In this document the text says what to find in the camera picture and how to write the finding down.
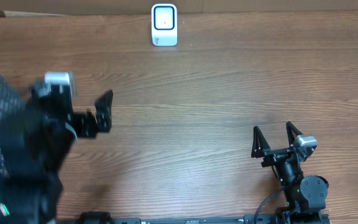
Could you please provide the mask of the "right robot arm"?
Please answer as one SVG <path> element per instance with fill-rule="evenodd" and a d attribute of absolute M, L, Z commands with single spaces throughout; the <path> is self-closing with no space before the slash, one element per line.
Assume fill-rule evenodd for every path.
<path fill-rule="evenodd" d="M 329 223 L 323 215 L 326 208 L 329 183 L 319 175 L 304 176 L 301 163 L 306 161 L 318 146 L 312 134 L 303 134 L 291 122 L 286 123 L 288 147 L 272 150 L 258 126 L 253 128 L 252 158 L 262 158 L 262 167 L 270 167 L 281 187 L 269 195 L 256 209 L 253 223 Z M 283 193 L 286 207 L 279 207 L 267 218 L 259 216 L 263 206 Z"/>

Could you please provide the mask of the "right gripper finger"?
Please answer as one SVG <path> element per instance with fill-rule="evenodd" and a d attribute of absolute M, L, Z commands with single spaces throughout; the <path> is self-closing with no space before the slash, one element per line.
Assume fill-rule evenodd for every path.
<path fill-rule="evenodd" d="M 270 151 L 270 146 L 264 135 L 262 134 L 260 128 L 258 126 L 254 126 L 253 128 L 253 144 L 251 157 L 252 158 L 260 158 L 264 157 L 267 152 Z"/>
<path fill-rule="evenodd" d="M 302 137 L 303 133 L 299 131 L 290 121 L 286 123 L 286 129 L 289 145 L 300 146 L 300 138 Z"/>

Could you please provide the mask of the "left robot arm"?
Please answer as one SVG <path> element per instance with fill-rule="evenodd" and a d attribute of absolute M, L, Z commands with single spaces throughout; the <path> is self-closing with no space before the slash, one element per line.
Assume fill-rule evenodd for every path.
<path fill-rule="evenodd" d="M 113 92 L 95 102 L 96 113 L 76 113 L 71 87 L 38 82 L 25 106 L 0 120 L 0 223 L 49 223 L 63 191 L 59 172 L 78 138 L 111 129 Z"/>

